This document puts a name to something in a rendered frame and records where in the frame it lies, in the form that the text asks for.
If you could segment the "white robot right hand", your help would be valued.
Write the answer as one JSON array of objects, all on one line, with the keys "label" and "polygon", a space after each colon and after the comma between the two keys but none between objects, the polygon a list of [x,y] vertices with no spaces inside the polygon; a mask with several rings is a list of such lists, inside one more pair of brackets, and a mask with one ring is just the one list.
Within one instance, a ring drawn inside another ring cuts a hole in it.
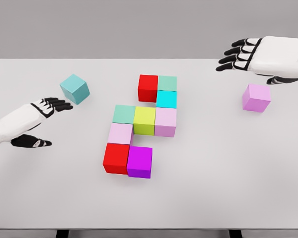
[{"label": "white robot right hand", "polygon": [[298,38],[265,36],[231,44],[216,71],[243,70],[268,76],[268,85],[298,81]]}]

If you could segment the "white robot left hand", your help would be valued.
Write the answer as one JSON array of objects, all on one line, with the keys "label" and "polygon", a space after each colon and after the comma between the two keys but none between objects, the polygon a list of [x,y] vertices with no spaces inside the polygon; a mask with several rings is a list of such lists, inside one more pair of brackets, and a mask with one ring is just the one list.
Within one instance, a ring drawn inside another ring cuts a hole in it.
[{"label": "white robot left hand", "polygon": [[12,146],[39,148],[52,145],[49,140],[26,134],[52,115],[73,109],[71,103],[55,97],[42,98],[25,104],[0,120],[0,138]]}]

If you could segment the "lilac cube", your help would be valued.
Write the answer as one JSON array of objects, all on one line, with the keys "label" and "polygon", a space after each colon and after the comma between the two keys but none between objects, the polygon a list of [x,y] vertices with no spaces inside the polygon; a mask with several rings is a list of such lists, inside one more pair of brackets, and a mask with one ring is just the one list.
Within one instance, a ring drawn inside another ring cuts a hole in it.
[{"label": "lilac cube", "polygon": [[265,85],[248,84],[242,95],[242,108],[262,113],[271,102],[270,88]]}]

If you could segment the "teal cube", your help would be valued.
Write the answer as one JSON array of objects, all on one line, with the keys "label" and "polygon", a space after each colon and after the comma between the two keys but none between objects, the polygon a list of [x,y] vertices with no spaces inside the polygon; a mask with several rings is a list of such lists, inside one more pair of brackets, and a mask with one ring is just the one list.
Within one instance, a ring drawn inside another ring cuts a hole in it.
[{"label": "teal cube", "polygon": [[60,88],[63,91],[65,97],[76,105],[79,105],[90,95],[87,82],[75,74],[72,74],[63,82],[61,82]]}]

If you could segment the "light pink cube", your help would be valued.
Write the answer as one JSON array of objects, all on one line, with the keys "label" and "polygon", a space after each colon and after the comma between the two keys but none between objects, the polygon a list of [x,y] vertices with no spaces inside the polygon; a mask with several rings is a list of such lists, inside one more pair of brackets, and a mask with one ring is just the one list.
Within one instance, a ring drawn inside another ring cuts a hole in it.
[{"label": "light pink cube", "polygon": [[108,143],[131,145],[133,142],[133,125],[128,123],[111,123]]},{"label": "light pink cube", "polygon": [[177,125],[177,109],[156,108],[154,135],[174,137]]}]

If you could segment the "mint green cube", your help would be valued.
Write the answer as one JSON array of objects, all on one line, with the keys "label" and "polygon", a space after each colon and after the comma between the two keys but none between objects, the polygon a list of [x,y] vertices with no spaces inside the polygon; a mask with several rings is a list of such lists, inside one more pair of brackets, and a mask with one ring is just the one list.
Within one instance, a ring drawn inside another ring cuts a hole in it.
[{"label": "mint green cube", "polygon": [[116,105],[113,116],[113,123],[133,124],[135,116],[135,106]]},{"label": "mint green cube", "polygon": [[177,91],[176,76],[158,76],[158,90],[160,91]]}]

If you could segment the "red cube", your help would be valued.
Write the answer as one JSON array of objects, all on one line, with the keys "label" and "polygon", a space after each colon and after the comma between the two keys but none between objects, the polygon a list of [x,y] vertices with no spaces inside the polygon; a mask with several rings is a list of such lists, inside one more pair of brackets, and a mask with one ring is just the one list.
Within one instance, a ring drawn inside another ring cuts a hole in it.
[{"label": "red cube", "polygon": [[138,83],[138,100],[140,102],[156,103],[158,76],[140,74]]},{"label": "red cube", "polygon": [[127,175],[130,146],[128,144],[107,143],[103,166],[106,173]]}]

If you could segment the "yellow-green cube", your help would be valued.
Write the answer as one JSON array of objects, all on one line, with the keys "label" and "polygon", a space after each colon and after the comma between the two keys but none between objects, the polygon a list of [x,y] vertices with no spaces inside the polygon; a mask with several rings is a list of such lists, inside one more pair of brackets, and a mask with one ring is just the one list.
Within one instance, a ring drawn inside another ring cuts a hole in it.
[{"label": "yellow-green cube", "polygon": [[152,107],[136,107],[134,115],[134,134],[154,136],[156,109]]}]

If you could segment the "magenta cube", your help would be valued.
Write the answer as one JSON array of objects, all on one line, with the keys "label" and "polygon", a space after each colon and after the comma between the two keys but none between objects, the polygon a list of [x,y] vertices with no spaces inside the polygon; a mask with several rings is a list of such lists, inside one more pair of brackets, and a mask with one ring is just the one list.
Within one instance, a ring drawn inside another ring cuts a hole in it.
[{"label": "magenta cube", "polygon": [[131,146],[129,149],[127,173],[133,178],[151,178],[152,148]]}]

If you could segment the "cyan cube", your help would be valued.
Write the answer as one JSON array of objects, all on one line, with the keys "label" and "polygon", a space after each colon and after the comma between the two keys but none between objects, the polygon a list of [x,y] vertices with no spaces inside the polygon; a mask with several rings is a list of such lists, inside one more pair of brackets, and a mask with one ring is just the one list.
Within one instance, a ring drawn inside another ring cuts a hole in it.
[{"label": "cyan cube", "polygon": [[177,108],[177,92],[158,90],[156,106],[160,108]]}]

